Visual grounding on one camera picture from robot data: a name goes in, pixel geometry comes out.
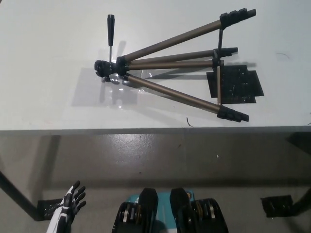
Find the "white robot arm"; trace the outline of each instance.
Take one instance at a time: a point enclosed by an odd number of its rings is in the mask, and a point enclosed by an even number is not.
[[[47,233],[70,233],[75,215],[86,205],[86,201],[79,203],[86,196],[85,186],[76,190],[79,185],[80,181],[77,181],[68,190],[53,214]]]

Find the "tripod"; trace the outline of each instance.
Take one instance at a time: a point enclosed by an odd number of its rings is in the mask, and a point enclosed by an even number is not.
[[[108,43],[110,47],[109,62],[99,60],[96,61],[94,67],[96,70],[96,74],[102,78],[105,77],[105,80],[108,82],[110,81],[109,75],[117,73],[120,77],[122,77],[126,81],[139,84],[151,90],[185,101],[196,107],[203,108],[207,111],[217,114],[218,118],[233,120],[236,122],[241,122],[242,120],[248,121],[249,120],[248,115],[237,112],[233,109],[221,105],[221,93],[220,93],[221,67],[223,67],[225,64],[224,61],[221,60],[221,57],[231,56],[232,53],[238,51],[238,48],[222,49],[222,40],[223,40],[223,31],[225,28],[233,24],[236,24],[240,21],[243,21],[245,19],[251,18],[255,15],[256,15],[255,9],[248,11],[245,8],[239,11],[232,11],[229,14],[224,13],[220,15],[219,20],[213,23],[207,24],[205,26],[199,27],[197,29],[183,33],[181,35],[159,42],[157,44],[151,45],[144,49],[135,51],[128,55],[118,57],[116,63],[111,62],[111,50],[113,46],[115,19],[114,15],[108,15],[107,19]],[[160,50],[164,50],[171,46],[180,44],[182,42],[194,39],[198,36],[213,32],[215,30],[219,30],[219,40],[217,49],[136,60],[138,58],[147,56]],[[210,57],[210,56],[212,57],[212,60],[209,61],[183,62],[184,60]],[[217,74],[217,96],[218,96],[217,104],[201,100],[199,98],[158,85],[156,83],[150,82],[148,80],[127,73],[130,70],[142,70],[142,69],[175,69],[175,68],[207,68],[207,67],[213,68],[214,74]]]

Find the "metal tube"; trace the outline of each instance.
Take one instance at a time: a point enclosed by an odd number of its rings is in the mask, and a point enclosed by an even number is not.
[[[126,70],[140,70],[140,69],[179,69],[179,68],[206,68],[213,67],[212,61],[199,62],[167,62],[167,63],[145,63],[138,65],[128,65]]]
[[[44,220],[38,209],[0,171],[0,188],[35,221]]]
[[[202,57],[212,57],[214,54],[213,50],[200,51],[200,52],[189,52],[171,56],[164,57],[154,57],[147,59],[140,59],[131,61],[131,65],[144,64],[144,63],[160,63],[160,62],[179,62],[184,60],[202,58]]]
[[[207,25],[204,25],[202,27],[196,28],[194,30],[191,30],[189,32],[183,33],[181,35],[175,36],[173,38],[164,40],[162,42],[159,42],[157,44],[151,45],[149,47],[146,47],[144,49],[138,50],[136,52],[130,53],[128,55],[124,56],[124,59],[126,62],[131,62],[135,59],[138,59],[140,57],[147,56],[151,53],[158,52],[163,49],[167,49],[171,46],[178,45],[182,42],[194,39],[198,36],[210,33],[212,31],[215,31],[217,29],[220,29],[222,27],[222,24],[220,20],[217,20],[215,22],[209,23]]]
[[[220,66],[217,66],[217,104],[221,105],[221,81],[220,81]]]
[[[136,83],[136,84],[139,84],[141,86],[147,87],[151,90],[163,93],[165,95],[172,96],[172,97],[187,101],[187,102],[192,103],[194,105],[205,108],[212,113],[217,114],[219,109],[220,109],[220,106],[218,106],[217,104],[207,102],[205,100],[201,100],[199,98],[196,98],[196,97],[187,95],[185,93],[170,89],[168,87],[161,86],[161,85],[153,83],[151,81],[141,79],[141,78],[136,77],[134,75],[126,74],[124,77],[127,81],[129,81],[131,83]]]

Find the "floor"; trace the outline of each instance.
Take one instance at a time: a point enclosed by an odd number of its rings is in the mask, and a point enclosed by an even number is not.
[[[311,186],[311,156],[270,134],[116,134],[0,137],[0,170],[33,202],[61,198],[80,180],[87,205],[73,233],[111,232],[119,205],[144,187],[182,186],[215,198],[231,233],[311,233],[311,211],[266,218],[260,198]],[[0,190],[0,232],[43,233]]]

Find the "tripod leg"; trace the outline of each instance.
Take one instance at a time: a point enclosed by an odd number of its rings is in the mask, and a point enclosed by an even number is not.
[[[189,53],[164,56],[164,57],[147,58],[147,59],[131,61],[131,65],[138,65],[138,64],[145,64],[145,63],[179,62],[179,61],[202,58],[202,57],[211,57],[213,56],[213,53],[214,53],[213,50],[207,50],[207,51],[189,52]]]
[[[126,70],[140,70],[140,69],[183,69],[183,68],[207,68],[213,67],[213,61],[198,61],[198,62],[167,62],[167,63],[144,63],[137,65],[128,65]]]
[[[153,83],[151,81],[141,79],[141,78],[136,77],[136,76],[131,75],[131,74],[126,74],[124,77],[127,81],[129,81],[131,83],[136,83],[136,84],[139,84],[141,86],[145,86],[151,90],[158,91],[158,92],[166,94],[168,96],[179,98],[179,99],[187,101],[189,103],[198,105],[200,107],[207,109],[208,111],[210,111],[212,113],[217,114],[219,111],[220,107],[217,104],[210,103],[210,102],[207,102],[205,100],[201,100],[199,98],[187,95],[185,93],[170,89],[170,88],[165,87],[165,86],[161,86],[161,85]]]
[[[222,57],[231,56],[233,53],[238,52],[238,48],[224,48],[221,49]],[[140,60],[131,61],[131,65],[145,64],[145,63],[162,63],[162,62],[179,62],[196,58],[212,57],[214,50],[200,51],[200,52],[189,52],[164,57],[154,57]]]
[[[181,35],[175,36],[173,38],[164,40],[157,44],[151,45],[144,49],[138,50],[136,52],[130,53],[123,57],[120,57],[121,63],[129,63],[133,60],[136,60],[140,57],[147,56],[151,53],[158,52],[163,49],[167,49],[171,46],[178,45],[182,42],[194,39],[198,36],[213,32],[217,29],[225,29],[233,24],[241,22],[242,20],[254,17],[256,15],[256,10],[247,11],[247,9],[241,9],[239,11],[232,11],[229,14],[225,13],[220,16],[220,20],[204,25],[200,28],[196,28],[189,32],[183,33]]]
[[[221,105],[221,76],[220,76],[220,66],[217,66],[217,104]]]
[[[248,121],[248,115],[244,113],[237,112],[233,109],[224,107],[222,105],[217,105],[211,102],[207,102],[205,100],[201,100],[199,98],[196,98],[194,96],[187,95],[185,93],[170,89],[165,86],[161,86],[159,84],[153,83],[151,81],[141,79],[139,77],[136,77],[131,74],[126,74],[124,75],[124,79],[131,82],[131,83],[136,83],[141,86],[145,86],[151,90],[158,91],[160,93],[163,93],[168,96],[172,96],[175,98],[178,98],[180,100],[184,100],[188,103],[191,103],[195,106],[199,106],[201,108],[204,108],[212,113],[216,113],[218,118],[221,119],[227,119],[227,120],[233,120],[236,122],[241,122],[242,120]]]
[[[155,53],[155,52],[158,52],[160,50],[169,48],[171,46],[178,45],[182,42],[194,39],[198,36],[201,36],[201,35],[210,33],[212,31],[215,31],[217,29],[220,29],[221,26],[222,26],[222,24],[221,24],[220,20],[217,20],[213,23],[209,23],[209,24],[202,26],[200,28],[196,28],[196,29],[191,30],[189,32],[183,33],[183,34],[175,36],[173,38],[164,40],[160,43],[151,45],[151,46],[146,47],[144,49],[141,49],[141,50],[138,50],[136,52],[130,53],[128,55],[125,55],[124,56],[125,62],[131,62],[135,59],[147,56],[151,53]]]

